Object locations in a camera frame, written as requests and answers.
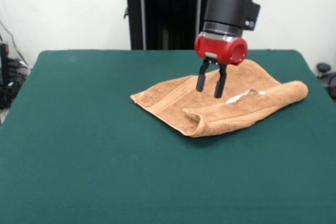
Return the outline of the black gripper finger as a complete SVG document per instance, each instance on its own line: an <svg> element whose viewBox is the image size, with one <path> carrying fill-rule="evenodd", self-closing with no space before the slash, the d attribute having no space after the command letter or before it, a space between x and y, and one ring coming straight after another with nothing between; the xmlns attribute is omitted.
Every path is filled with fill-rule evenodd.
<svg viewBox="0 0 336 224"><path fill-rule="evenodd" d="M197 84L196 84L196 90L198 92L202 92L204 89L204 85L205 85L205 79L206 79L206 71L209 67L209 60L206 58L203 60L203 63L201 65L201 68L199 70L198 73L198 79L197 79Z"/></svg>
<svg viewBox="0 0 336 224"><path fill-rule="evenodd" d="M218 62L216 64L219 66L219 80L216 83L214 98L220 99L223 95L225 82L226 82L226 78L227 78L227 72L226 72L227 65L220 64Z"/></svg>

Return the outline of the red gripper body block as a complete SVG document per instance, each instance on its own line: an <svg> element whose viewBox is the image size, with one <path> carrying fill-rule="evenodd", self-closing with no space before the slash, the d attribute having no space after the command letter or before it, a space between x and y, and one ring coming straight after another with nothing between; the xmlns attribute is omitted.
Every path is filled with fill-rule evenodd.
<svg viewBox="0 0 336 224"><path fill-rule="evenodd" d="M216 60L224 65L238 65L247 56L247 43L241 37L201 32L195 39L196 54L202 59Z"/></svg>

